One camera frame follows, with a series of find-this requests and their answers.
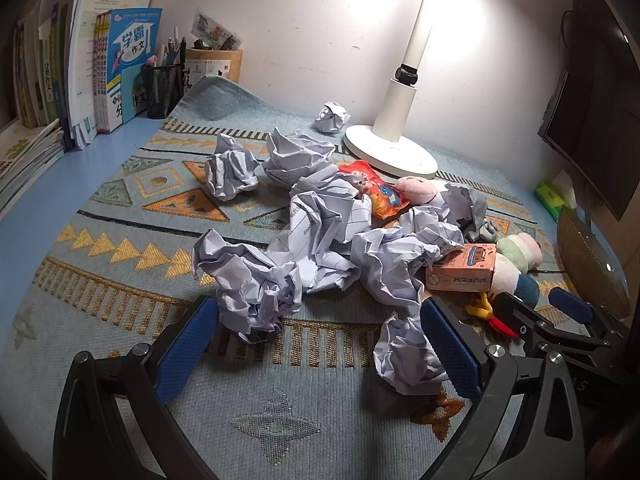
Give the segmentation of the white standing booklets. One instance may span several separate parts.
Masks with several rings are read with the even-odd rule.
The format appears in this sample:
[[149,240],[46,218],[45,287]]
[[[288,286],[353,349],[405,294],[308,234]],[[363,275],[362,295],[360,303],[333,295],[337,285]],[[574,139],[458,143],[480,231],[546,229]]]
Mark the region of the white standing booklets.
[[65,45],[67,119],[70,146],[82,150],[112,122],[107,97],[120,93],[119,62],[110,60],[115,14],[146,8],[151,0],[70,0]]

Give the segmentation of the white desk lamp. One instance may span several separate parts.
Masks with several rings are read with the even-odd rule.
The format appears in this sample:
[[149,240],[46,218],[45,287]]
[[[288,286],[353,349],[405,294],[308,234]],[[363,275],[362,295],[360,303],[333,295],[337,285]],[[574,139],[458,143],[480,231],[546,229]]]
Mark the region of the white desk lamp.
[[426,148],[404,135],[416,97],[419,67],[438,18],[439,0],[422,0],[401,63],[390,78],[372,125],[346,129],[346,148],[374,168],[395,177],[434,177],[438,165]]

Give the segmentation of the large paper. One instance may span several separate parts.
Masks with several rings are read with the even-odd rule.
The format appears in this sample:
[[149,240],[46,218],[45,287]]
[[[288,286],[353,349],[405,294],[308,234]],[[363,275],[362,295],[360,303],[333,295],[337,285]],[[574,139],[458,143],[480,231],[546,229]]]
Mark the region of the large paper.
[[288,225],[268,246],[275,263],[294,263],[304,292],[348,289],[360,278],[356,263],[333,249],[371,229],[372,203],[349,180],[298,182],[288,206]]

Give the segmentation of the paper ball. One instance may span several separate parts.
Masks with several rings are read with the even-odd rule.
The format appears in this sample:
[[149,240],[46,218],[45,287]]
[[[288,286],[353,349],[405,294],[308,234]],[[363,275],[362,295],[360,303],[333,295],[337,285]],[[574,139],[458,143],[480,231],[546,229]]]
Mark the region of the paper ball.
[[217,138],[215,153],[205,162],[205,184],[217,200],[228,202],[258,187],[258,160],[231,136]]
[[418,316],[401,318],[392,313],[382,324],[373,362],[378,376],[403,396],[436,394],[448,380]]
[[274,128],[269,133],[266,148],[268,158],[262,163],[262,170],[282,188],[290,190],[303,178],[322,180],[337,173],[333,162],[335,145],[299,130],[286,136]]
[[290,257],[274,260],[249,244],[231,244],[214,229],[192,249],[192,274],[217,283],[219,321],[247,342],[280,330],[284,316],[302,306],[303,283]]

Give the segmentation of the stack of books left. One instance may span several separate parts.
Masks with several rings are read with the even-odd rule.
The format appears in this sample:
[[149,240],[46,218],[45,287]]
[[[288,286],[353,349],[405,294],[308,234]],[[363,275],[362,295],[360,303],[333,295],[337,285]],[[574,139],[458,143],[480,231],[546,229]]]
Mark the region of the stack of books left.
[[1,217],[64,155],[62,137],[58,119],[37,128],[14,119],[1,130]]

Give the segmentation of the patterned teal woven mat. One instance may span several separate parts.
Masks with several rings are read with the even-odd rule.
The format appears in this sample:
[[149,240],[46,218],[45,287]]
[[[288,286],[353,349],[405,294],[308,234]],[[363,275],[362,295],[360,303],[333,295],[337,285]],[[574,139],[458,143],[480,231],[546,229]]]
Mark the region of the patterned teal woven mat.
[[[1,287],[32,266],[1,356],[1,416],[18,444],[50,471],[58,404],[72,359],[123,356],[153,342],[213,278],[193,276],[207,230],[267,247],[288,224],[288,191],[268,178],[230,202],[209,195],[204,164],[220,136],[257,158],[273,129],[311,121],[235,84],[209,80],[157,134],[66,211],[49,249],[35,231],[1,242]],[[373,347],[390,308],[360,285],[307,295],[279,333],[249,344],[220,328],[169,411],[223,479],[416,479],[468,410],[449,384],[403,396],[376,372]]]

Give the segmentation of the black mesh pen holder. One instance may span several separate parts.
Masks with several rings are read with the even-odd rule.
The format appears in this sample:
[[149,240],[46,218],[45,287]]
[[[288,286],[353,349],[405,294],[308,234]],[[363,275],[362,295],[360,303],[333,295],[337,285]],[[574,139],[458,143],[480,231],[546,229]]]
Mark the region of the black mesh pen holder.
[[151,119],[167,118],[186,90],[183,65],[145,65],[142,78],[146,92],[146,116]]

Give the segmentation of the brown woven tray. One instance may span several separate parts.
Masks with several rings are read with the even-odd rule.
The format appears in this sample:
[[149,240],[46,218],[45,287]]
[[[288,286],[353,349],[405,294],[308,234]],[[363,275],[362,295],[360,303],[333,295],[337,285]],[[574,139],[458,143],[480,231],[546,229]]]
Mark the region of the brown woven tray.
[[604,307],[616,318],[631,314],[629,298],[616,265],[585,222],[567,206],[559,214],[556,242],[564,269],[582,300]]

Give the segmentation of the white blue red plush toy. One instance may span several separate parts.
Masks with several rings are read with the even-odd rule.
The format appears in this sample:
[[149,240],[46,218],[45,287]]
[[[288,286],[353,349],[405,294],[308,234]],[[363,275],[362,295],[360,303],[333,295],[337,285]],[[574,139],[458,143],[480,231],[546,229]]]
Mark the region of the white blue red plush toy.
[[481,292],[472,304],[464,307],[464,310],[474,318],[487,322],[489,327],[500,336],[509,339],[518,338],[513,330],[496,317],[491,303],[503,292],[515,296],[527,307],[534,308],[538,304],[538,284],[528,274],[521,273],[506,256],[497,254],[490,289],[488,292]]

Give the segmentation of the pink green dango plush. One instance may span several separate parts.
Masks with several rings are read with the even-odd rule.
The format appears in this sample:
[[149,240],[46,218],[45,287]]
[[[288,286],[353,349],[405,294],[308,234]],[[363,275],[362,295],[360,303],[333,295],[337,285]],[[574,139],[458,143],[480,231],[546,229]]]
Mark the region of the pink green dango plush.
[[411,205],[431,203],[438,193],[432,180],[416,176],[401,177],[392,184],[392,187]]

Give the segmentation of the orange small carton box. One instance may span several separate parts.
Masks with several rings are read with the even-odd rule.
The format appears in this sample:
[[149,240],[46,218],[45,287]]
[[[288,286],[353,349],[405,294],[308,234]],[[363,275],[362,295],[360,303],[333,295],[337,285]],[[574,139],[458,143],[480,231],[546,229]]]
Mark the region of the orange small carton box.
[[465,244],[426,271],[425,285],[435,292],[488,292],[495,265],[495,244]]

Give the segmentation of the orange snack bag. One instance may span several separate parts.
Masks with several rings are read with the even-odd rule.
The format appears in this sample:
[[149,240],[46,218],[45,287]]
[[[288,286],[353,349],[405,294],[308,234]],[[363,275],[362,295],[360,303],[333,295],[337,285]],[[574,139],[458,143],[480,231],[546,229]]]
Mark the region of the orange snack bag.
[[370,198],[375,218],[386,220],[395,217],[409,206],[405,196],[393,185],[386,183],[364,160],[341,165],[338,171],[347,174],[359,192]]

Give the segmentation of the grey crumpled paper on plush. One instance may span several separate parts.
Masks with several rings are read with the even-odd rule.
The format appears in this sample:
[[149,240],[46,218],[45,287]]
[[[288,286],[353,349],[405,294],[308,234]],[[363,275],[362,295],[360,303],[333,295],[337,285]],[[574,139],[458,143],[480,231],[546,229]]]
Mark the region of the grey crumpled paper on plush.
[[478,243],[485,239],[482,232],[487,210],[484,196],[464,185],[447,183],[442,199],[446,205],[445,219],[461,230],[467,242]]

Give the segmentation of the green tissue pack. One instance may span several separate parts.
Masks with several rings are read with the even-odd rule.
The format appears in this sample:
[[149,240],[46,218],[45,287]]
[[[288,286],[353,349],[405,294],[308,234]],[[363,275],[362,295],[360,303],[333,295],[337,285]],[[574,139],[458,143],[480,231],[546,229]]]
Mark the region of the green tissue pack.
[[534,189],[534,195],[554,222],[559,220],[563,208],[577,210],[573,180],[566,171],[561,171],[551,181],[540,181]]

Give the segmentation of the small crumpled paper by lamp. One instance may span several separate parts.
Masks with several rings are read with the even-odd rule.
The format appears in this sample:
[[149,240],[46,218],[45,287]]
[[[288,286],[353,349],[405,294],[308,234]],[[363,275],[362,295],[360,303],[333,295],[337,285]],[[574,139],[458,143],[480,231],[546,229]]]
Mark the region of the small crumpled paper by lamp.
[[338,133],[348,123],[350,114],[344,106],[334,101],[323,104],[314,120],[314,128],[322,133]]

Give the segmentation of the blue cover study book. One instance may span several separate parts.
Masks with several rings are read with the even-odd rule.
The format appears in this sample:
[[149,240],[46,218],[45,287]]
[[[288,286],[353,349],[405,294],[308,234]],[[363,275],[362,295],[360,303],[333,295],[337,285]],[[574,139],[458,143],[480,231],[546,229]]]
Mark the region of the blue cover study book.
[[96,18],[93,104],[98,133],[110,133],[145,110],[142,67],[154,58],[162,12],[125,8]]

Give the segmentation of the black wall monitor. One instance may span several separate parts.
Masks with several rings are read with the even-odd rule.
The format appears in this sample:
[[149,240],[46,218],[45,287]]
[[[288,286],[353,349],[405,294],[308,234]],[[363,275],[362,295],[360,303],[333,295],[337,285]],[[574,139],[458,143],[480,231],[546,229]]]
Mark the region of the black wall monitor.
[[639,0],[573,0],[560,40],[538,134],[620,220],[639,185]]

